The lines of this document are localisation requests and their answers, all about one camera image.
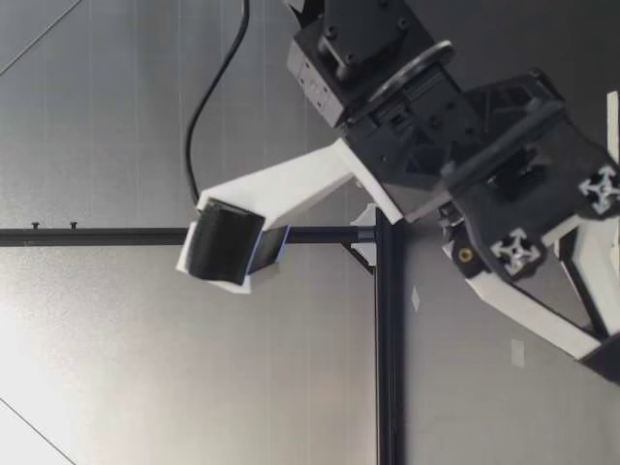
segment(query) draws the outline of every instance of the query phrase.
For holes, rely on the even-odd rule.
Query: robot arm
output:
[[[179,269],[239,293],[274,264],[291,217],[352,177],[390,222],[439,210],[480,298],[620,382],[620,289],[606,250],[620,167],[584,137],[540,71],[462,91],[403,0],[287,0],[302,29],[289,70],[342,139],[202,193]],[[558,254],[594,332],[514,283]]]

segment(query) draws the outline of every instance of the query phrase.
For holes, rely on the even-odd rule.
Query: screw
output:
[[[465,247],[458,251],[458,259],[463,264],[468,264],[471,260],[474,259],[474,251],[468,247]]]
[[[330,40],[334,40],[338,36],[338,29],[335,26],[328,26],[325,29],[325,36]]]
[[[401,31],[406,31],[407,29],[409,29],[409,20],[406,17],[401,17],[400,19],[398,19],[396,25]]]

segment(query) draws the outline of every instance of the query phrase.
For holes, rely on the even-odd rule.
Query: black metal frame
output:
[[[0,230],[0,248],[181,246],[187,230],[71,229]],[[393,226],[381,211],[376,227],[291,228],[289,244],[343,244],[375,278],[377,456],[379,465],[404,464],[404,227]],[[373,269],[351,248],[377,244]]]

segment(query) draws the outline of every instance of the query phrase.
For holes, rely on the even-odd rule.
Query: gray wall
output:
[[[0,2],[0,62],[70,4]],[[181,130],[237,5],[86,0],[4,75],[0,227],[187,226]],[[201,122],[205,187],[333,141],[286,71],[292,20],[252,5]],[[365,202],[349,186],[299,224]],[[178,252],[0,251],[0,396],[78,464],[374,463],[371,277],[340,247],[294,247],[238,298],[174,272]]]
[[[186,225],[182,129],[238,3],[85,0],[3,76],[0,227]],[[0,3],[0,62],[70,4]],[[295,28],[280,0],[252,4],[201,123],[204,186],[333,140],[285,70]],[[454,40],[464,85],[542,66],[604,141],[615,3],[415,4]],[[365,202],[348,186],[299,224],[342,224]],[[482,305],[440,244],[420,225],[408,251],[421,298],[407,325],[409,463],[617,463],[617,389]],[[76,463],[374,463],[371,278],[338,247],[293,247],[279,277],[239,298],[174,273],[177,253],[0,251],[0,396]],[[570,300],[553,270],[542,287]]]

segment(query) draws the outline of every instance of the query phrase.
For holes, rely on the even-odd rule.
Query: black cable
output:
[[[222,78],[226,70],[229,68],[229,65],[231,64],[234,56],[239,50],[239,46],[241,46],[241,43],[243,42],[243,39],[245,38],[245,33],[248,31],[249,25],[250,25],[250,0],[243,0],[242,10],[241,10],[241,23],[239,25],[239,30],[236,33],[236,37],[234,38],[234,41],[232,42],[231,49],[226,54],[226,57],[224,58],[224,61],[222,62],[222,66],[220,66],[220,69],[215,75],[215,78],[213,79],[213,81],[211,82],[211,85],[209,85],[208,89],[206,90],[206,93],[204,94],[201,102],[199,103],[196,110],[194,111],[192,119],[189,122],[189,126],[187,127],[187,133],[185,136],[185,143],[184,143],[185,145],[184,146],[185,174],[187,176],[187,182],[189,184],[190,193],[192,195],[192,200],[194,201],[194,203],[198,203],[199,196],[200,196],[198,184],[196,182],[196,175],[194,174],[194,167],[192,165],[192,140],[194,138],[196,126],[198,125],[198,121],[200,120],[202,112],[204,111],[204,107],[208,103],[209,99],[211,98],[211,95],[215,91],[217,85],[220,83],[220,79]]]

